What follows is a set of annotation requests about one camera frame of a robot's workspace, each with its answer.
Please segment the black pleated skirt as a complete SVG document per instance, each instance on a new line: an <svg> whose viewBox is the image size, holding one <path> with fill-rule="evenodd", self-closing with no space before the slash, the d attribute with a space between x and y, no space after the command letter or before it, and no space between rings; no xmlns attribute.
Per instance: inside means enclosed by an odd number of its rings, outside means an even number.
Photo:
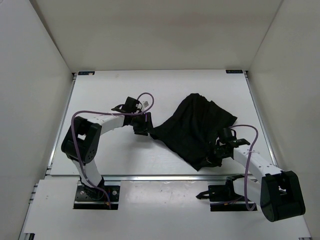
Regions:
<svg viewBox="0 0 320 240"><path fill-rule="evenodd" d="M191 93L150 136L162 141L196 171L222 166L214 156L218 131L232 126L237 117L199 93Z"/></svg>

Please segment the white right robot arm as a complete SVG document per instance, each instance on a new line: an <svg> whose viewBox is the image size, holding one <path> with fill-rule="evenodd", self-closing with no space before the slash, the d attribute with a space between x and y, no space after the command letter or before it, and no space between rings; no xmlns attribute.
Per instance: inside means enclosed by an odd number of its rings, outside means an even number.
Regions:
<svg viewBox="0 0 320 240"><path fill-rule="evenodd" d="M269 163L253 146L244 138L238 139L233 129L218 132L214 155L232 158L245 168L244 174L227 177L226 198L243 197L245 202L258 205L270 222L304 215L306 207L297 174Z"/></svg>

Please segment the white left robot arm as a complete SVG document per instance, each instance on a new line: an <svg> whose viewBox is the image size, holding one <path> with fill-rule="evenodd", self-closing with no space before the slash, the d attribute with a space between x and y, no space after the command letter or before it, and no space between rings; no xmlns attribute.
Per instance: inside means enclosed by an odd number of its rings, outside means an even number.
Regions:
<svg viewBox="0 0 320 240"><path fill-rule="evenodd" d="M136 135L147 136L153 127L149 110L154 102L154 97L144 92L137 99L127 97L125 103L109 112L80 110L71 117L61 151L76 166L84 192L94 201L110 200L105 180L95 163L100 137L126 126L131 126Z"/></svg>

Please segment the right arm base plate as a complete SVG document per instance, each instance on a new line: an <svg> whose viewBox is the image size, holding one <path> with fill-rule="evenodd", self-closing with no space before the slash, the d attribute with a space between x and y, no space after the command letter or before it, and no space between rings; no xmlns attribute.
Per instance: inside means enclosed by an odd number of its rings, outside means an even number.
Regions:
<svg viewBox="0 0 320 240"><path fill-rule="evenodd" d="M196 198L198 200L209 200L211 212L246 212L256 211L257 205L248 200L248 207L245 197L235 192L234 183L240 184L239 189L244 190L245 176L243 174L229 176L225 184L209 185L208 190L200 192Z"/></svg>

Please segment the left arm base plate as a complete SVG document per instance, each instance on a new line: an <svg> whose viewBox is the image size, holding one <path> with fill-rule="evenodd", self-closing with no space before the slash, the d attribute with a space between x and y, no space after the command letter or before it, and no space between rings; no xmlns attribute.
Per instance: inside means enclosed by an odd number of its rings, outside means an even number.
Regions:
<svg viewBox="0 0 320 240"><path fill-rule="evenodd" d="M77 184L73 209L75 210L118 210L121 182L120 181L105 181L104 191L106 195L96 189L89 189L80 181Z"/></svg>

